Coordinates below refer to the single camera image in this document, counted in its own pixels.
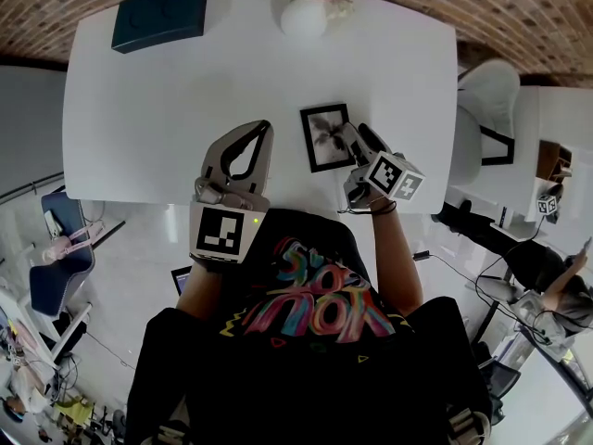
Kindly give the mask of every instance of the pink headphones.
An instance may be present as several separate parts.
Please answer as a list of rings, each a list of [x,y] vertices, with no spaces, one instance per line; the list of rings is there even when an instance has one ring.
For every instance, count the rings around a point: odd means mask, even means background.
[[[71,252],[74,252],[79,248],[86,248],[87,246],[93,244],[99,233],[103,231],[103,228],[105,227],[103,222],[100,223],[100,227],[98,231],[95,233],[95,235],[89,235],[88,240],[79,242],[74,245],[72,245],[71,241],[85,233],[88,233],[91,230],[91,228],[95,227],[97,224],[99,224],[99,222],[89,224],[88,226],[85,226],[82,229],[79,229],[75,233],[71,234],[70,236],[61,235],[60,237],[56,237],[54,240],[52,240],[52,245],[46,250],[44,250],[44,253],[42,254],[42,259],[44,260],[44,262],[46,264],[50,264],[55,261],[59,261],[61,259],[64,259]]]

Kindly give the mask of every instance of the gray wall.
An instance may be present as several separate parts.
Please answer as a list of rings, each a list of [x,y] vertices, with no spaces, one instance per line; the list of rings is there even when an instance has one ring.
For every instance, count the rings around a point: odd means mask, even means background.
[[[62,172],[66,73],[0,66],[0,196]]]

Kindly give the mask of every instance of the person's arm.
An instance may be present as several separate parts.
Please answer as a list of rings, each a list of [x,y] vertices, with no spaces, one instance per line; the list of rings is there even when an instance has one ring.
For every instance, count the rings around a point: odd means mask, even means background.
[[[574,258],[573,265],[560,275],[544,292],[542,297],[544,306],[548,310],[556,310],[560,304],[562,292],[566,288],[568,282],[579,273],[579,271],[587,265],[587,253],[585,250],[581,250],[578,255]]]
[[[377,199],[371,211],[385,210],[389,203],[388,199]],[[379,295],[401,314],[410,314],[423,304],[423,288],[397,210],[373,214],[372,228]]]
[[[209,320],[219,305],[221,279],[221,274],[208,272],[194,263],[176,308],[200,320]]]

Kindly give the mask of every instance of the white cube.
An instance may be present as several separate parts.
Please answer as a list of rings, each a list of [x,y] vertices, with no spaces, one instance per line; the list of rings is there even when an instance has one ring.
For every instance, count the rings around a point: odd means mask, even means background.
[[[537,212],[548,216],[558,209],[556,197],[551,195],[542,195],[537,200]]]
[[[395,201],[411,201],[424,175],[406,159],[379,152],[364,180],[383,196]]]

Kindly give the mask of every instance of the blue chair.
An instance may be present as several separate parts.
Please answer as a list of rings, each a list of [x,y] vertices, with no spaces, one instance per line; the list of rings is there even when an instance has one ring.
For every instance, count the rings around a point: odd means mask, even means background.
[[[71,235],[86,225],[81,201],[70,199],[64,192],[42,197],[41,206],[44,212],[52,211],[64,230],[62,235]],[[82,242],[88,238],[88,234],[83,234],[76,240]],[[29,272],[32,308],[47,316],[58,316],[94,267],[91,246],[75,250],[50,265],[32,267]]]

